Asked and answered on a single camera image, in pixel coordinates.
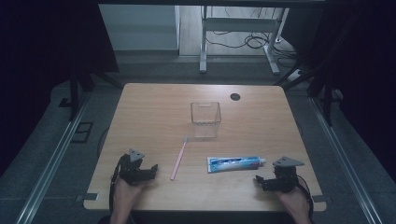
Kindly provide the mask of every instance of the wall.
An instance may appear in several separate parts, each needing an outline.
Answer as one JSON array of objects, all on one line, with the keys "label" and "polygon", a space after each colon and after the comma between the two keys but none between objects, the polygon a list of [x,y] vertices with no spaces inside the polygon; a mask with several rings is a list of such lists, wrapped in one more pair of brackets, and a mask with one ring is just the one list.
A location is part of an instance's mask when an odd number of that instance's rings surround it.
[{"label": "wall", "polygon": [[99,8],[114,50],[178,49],[179,6]]}]

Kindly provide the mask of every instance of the blue toothpaste tube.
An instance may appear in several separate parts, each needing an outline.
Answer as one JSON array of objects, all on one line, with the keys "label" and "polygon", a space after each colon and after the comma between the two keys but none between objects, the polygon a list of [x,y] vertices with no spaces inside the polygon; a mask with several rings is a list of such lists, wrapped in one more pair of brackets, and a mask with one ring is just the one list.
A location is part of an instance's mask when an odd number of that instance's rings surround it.
[{"label": "blue toothpaste tube", "polygon": [[207,171],[209,173],[216,173],[231,170],[254,170],[258,169],[266,161],[266,159],[261,159],[258,156],[235,158],[208,157]]}]

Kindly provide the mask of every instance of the transparent cup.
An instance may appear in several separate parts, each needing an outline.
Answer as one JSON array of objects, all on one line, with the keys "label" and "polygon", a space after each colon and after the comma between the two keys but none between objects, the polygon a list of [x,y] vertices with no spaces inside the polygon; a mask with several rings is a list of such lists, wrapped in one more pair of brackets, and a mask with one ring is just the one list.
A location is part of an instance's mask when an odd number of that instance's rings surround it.
[{"label": "transparent cup", "polygon": [[219,102],[191,103],[194,137],[217,137],[221,122]]}]

